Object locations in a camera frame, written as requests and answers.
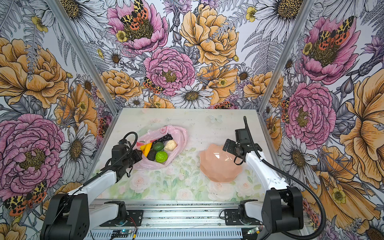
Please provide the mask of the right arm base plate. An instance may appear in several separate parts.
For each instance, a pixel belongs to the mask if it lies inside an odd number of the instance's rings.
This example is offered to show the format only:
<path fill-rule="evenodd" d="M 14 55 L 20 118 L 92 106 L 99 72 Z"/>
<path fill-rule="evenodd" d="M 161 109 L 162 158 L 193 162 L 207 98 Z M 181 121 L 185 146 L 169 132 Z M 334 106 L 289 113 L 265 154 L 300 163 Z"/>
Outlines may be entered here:
<path fill-rule="evenodd" d="M 255 226 L 261 224 L 260 221 L 241 214 L 238 209 L 224 209 L 219 217 L 225 221 L 226 226 Z"/>

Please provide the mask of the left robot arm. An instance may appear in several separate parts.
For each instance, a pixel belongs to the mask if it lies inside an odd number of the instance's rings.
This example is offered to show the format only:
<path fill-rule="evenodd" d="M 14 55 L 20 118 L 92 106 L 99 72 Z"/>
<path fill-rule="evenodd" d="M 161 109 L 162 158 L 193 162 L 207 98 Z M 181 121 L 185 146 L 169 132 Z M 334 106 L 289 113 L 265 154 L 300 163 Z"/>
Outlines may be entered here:
<path fill-rule="evenodd" d="M 107 222 L 124 224 L 128 220 L 126 205 L 108 201 L 99 209 L 90 210 L 90 204 L 123 176 L 128 177 L 134 164 L 143 158 L 143 152 L 134 144 L 120 141 L 112 148 L 112 157 L 101 171 L 80 187 L 51 198 L 40 233 L 42 240 L 83 240 L 87 233 Z"/>

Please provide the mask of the pink plastic bag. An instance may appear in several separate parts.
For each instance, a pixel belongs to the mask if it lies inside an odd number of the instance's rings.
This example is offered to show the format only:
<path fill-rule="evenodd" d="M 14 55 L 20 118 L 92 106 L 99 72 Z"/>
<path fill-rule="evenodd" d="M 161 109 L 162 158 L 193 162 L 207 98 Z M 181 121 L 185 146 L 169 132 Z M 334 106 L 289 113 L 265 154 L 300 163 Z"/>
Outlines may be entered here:
<path fill-rule="evenodd" d="M 138 138 L 134 147 L 142 153 L 135 170 L 160 170 L 167 167 L 184 150 L 188 141 L 186 129 L 164 126 Z"/>

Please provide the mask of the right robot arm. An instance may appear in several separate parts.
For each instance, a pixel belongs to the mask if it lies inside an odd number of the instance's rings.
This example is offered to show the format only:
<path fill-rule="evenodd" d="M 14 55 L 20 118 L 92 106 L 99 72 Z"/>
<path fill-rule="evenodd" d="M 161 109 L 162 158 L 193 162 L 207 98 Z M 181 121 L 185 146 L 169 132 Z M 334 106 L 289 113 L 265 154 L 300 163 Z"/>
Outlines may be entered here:
<path fill-rule="evenodd" d="M 241 159 L 238 166 L 247 164 L 253 169 L 266 190 L 264 200 L 244 200 L 238 206 L 238 217 L 244 225 L 263 224 L 268 233 L 301 230 L 304 227 L 302 194 L 289 187 L 275 166 L 270 165 L 261 149 L 254 143 L 247 129 L 235 130 L 236 140 L 227 139 L 223 150 Z"/>

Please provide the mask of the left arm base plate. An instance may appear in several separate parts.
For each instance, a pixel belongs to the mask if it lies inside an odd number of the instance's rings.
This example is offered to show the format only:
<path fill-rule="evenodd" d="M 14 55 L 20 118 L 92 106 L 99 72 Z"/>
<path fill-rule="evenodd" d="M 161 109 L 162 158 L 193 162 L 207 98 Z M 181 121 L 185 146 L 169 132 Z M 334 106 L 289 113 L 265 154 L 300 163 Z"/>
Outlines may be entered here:
<path fill-rule="evenodd" d="M 101 227 L 140 227 L 143 214 L 143 210 L 127 210 L 121 217 L 107 221 Z"/>

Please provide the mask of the pink scalloped plate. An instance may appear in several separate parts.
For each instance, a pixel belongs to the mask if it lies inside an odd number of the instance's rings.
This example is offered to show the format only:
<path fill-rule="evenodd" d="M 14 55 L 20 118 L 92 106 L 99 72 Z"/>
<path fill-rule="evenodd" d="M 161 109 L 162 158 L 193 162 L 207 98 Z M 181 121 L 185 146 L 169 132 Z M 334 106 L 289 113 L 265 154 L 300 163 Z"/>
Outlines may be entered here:
<path fill-rule="evenodd" d="M 243 171 L 234 159 L 233 154 L 223 151 L 223 146 L 210 144 L 200 152 L 200 170 L 213 182 L 230 183 Z"/>

